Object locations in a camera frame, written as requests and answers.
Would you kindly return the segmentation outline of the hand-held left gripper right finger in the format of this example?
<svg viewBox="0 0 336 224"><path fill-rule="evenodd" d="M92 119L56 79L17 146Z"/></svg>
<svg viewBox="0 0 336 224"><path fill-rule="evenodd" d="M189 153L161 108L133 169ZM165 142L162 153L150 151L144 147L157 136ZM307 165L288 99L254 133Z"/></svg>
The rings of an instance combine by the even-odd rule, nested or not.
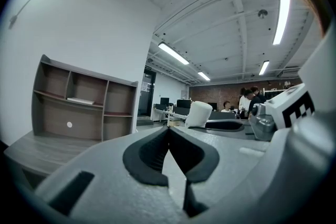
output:
<svg viewBox="0 0 336 224"><path fill-rule="evenodd" d="M195 202L197 210L215 207L243 181L269 146L268 142L208 134L184 127L172 127L168 135L169 218L188 218L183 209L185 201ZM210 174L204 181L192 183L187 173L201 163L207 150L216 153L215 158L202 168Z"/></svg>

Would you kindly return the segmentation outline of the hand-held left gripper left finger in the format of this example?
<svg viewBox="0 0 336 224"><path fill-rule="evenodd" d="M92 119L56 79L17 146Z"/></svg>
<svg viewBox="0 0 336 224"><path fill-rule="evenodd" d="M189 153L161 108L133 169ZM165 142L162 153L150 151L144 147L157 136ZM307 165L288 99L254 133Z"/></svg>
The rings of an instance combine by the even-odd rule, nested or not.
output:
<svg viewBox="0 0 336 224"><path fill-rule="evenodd" d="M172 199L169 189L136 181L123 164L123 152L132 143L159 128L98 143L50 174L35 194L46 203L80 172L93 175L69 218L81 223L182 223L187 214Z"/></svg>

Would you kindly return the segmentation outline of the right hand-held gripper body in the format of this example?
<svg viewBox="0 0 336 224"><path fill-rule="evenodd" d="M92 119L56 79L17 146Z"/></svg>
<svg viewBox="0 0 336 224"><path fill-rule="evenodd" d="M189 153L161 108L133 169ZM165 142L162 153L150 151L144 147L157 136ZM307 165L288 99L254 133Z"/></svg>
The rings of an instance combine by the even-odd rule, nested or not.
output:
<svg viewBox="0 0 336 224"><path fill-rule="evenodd" d="M280 129L290 128L299 119L313 115L312 98L304 83L293 86L265 103L255 103L249 122L258 141L270 141Z"/></svg>

